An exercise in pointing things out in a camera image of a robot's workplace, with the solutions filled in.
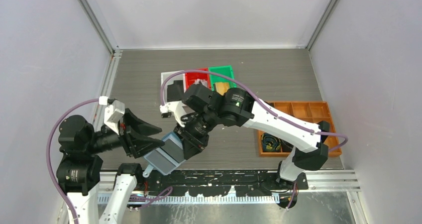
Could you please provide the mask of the grey card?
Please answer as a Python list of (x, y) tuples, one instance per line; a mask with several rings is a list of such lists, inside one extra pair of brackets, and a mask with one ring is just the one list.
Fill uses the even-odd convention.
[(176, 162), (181, 163), (185, 160), (183, 147), (179, 140), (167, 139), (162, 149)]

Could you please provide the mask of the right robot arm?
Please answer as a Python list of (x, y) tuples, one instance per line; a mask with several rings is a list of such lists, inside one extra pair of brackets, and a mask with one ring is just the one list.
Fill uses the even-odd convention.
[(168, 102), (161, 109), (175, 116), (174, 132), (181, 139), (186, 160), (207, 147), (209, 133), (218, 125), (257, 129), (288, 142), (293, 149), (280, 162), (276, 176), (277, 185), (284, 190), (291, 188), (302, 172), (317, 171), (328, 159), (328, 146), (324, 143), (327, 122), (300, 120), (240, 88), (230, 88), (221, 95), (193, 84), (181, 101)]

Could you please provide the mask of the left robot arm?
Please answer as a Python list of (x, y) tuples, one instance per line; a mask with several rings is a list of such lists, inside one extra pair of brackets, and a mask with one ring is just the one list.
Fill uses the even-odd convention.
[(103, 219), (99, 219), (98, 193), (103, 160), (99, 154), (123, 148), (126, 155), (140, 158), (164, 142), (153, 138), (162, 128), (139, 119), (130, 109), (118, 114), (111, 125), (99, 131), (81, 115), (72, 115), (59, 123), (60, 152), (63, 158), (56, 177), (60, 190), (67, 198), (71, 224), (119, 223), (131, 192), (145, 184), (142, 167), (123, 163), (115, 176), (114, 191)]

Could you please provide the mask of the blue leather card holder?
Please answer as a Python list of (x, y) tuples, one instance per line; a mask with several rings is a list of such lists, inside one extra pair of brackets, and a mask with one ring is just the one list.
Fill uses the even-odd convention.
[[(180, 138), (174, 132), (166, 134), (162, 138), (162, 141), (167, 139), (175, 139), (181, 142)], [(162, 175), (169, 175), (172, 171), (176, 170), (179, 166), (186, 162), (186, 160), (181, 163), (176, 162), (162, 149), (162, 147), (149, 152), (144, 156), (144, 159), (148, 162), (148, 166), (142, 174), (144, 178), (149, 177), (153, 170), (158, 171)]]

